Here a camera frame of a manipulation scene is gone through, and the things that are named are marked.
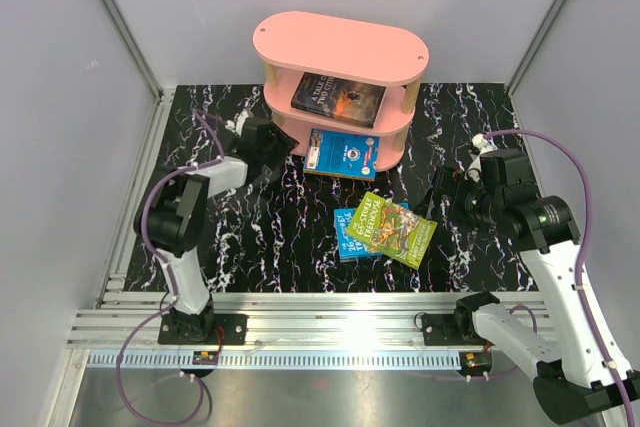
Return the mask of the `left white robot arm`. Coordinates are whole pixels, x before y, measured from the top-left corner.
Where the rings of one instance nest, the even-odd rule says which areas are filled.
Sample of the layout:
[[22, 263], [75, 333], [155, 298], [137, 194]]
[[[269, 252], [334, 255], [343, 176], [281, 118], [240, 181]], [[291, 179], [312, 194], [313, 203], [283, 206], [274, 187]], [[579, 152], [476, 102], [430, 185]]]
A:
[[243, 328], [238, 314], [217, 315], [203, 278], [198, 245], [204, 234], [208, 201], [254, 183], [264, 169], [275, 171], [299, 142], [276, 123], [250, 118], [228, 149], [204, 163], [164, 167], [152, 177], [137, 209], [133, 228], [158, 261], [169, 304], [159, 309], [159, 342], [164, 345], [221, 344], [225, 330]]

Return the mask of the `dark tale of two cities book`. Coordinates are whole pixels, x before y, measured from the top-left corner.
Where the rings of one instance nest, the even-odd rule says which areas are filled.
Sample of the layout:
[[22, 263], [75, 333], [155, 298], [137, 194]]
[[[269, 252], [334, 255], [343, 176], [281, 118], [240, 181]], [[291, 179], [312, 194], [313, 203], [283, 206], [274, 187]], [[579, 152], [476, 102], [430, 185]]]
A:
[[373, 128], [386, 88], [333, 76], [304, 73], [291, 107], [340, 122]]

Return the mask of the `yellow-green 65-storey treehouse book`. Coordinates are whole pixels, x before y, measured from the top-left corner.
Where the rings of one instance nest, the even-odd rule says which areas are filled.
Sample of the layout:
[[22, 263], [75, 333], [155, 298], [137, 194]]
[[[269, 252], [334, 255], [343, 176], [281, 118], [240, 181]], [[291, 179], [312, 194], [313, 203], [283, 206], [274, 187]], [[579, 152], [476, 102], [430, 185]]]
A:
[[435, 221], [367, 192], [353, 214], [346, 234], [375, 252], [418, 270], [436, 228]]

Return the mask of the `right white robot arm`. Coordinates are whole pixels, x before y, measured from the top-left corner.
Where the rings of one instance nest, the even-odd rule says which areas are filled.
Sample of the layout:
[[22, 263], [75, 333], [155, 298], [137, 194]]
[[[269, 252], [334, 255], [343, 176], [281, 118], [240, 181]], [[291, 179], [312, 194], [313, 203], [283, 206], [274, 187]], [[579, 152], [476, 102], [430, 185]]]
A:
[[[441, 214], [442, 200], [448, 210]], [[546, 416], [558, 425], [639, 398], [639, 372], [620, 352], [579, 258], [586, 241], [568, 204], [541, 195], [528, 157], [515, 149], [480, 153], [466, 170], [440, 166], [418, 212], [462, 230], [510, 241], [537, 284], [555, 332], [547, 341], [515, 319], [496, 295], [457, 300], [450, 314], [418, 314], [427, 344], [491, 344], [531, 380]]]

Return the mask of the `blue back-cover treehouse book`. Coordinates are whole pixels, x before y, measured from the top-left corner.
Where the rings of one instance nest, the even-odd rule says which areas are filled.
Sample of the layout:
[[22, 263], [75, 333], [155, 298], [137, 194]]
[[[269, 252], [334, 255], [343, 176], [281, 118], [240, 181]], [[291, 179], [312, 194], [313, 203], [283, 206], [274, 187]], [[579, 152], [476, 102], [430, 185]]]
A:
[[305, 173], [373, 181], [377, 173], [379, 138], [312, 129], [304, 161]]

